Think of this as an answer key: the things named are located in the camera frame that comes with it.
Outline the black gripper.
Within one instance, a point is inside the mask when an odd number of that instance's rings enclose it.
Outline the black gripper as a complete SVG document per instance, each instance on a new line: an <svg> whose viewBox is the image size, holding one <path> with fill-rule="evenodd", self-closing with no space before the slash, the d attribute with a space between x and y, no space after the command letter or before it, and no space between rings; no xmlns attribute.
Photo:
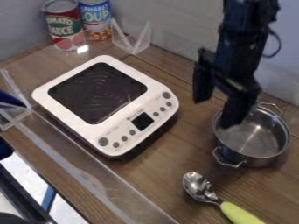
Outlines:
<svg viewBox="0 0 299 224"><path fill-rule="evenodd" d="M220 116L220 127L228 129L241 123L256 104L262 91L254 78L258 67L247 61L243 54L236 56L205 48L200 48L197 54L192 74L192 99L195 103L207 101L215 88L232 94Z"/></svg>

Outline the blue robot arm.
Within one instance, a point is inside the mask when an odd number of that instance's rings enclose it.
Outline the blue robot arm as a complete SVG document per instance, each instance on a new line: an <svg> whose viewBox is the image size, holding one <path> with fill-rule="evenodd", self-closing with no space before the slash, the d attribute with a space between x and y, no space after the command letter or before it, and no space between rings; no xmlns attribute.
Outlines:
<svg viewBox="0 0 299 224"><path fill-rule="evenodd" d="M276 33L270 24L276 21L279 0L223 0L223 21L219 42L212 52L197 51L192 73L192 99L207 101L215 89L228 97L220 116L220 127L240 124L254 109L262 87L255 79L267 38Z"/></svg>

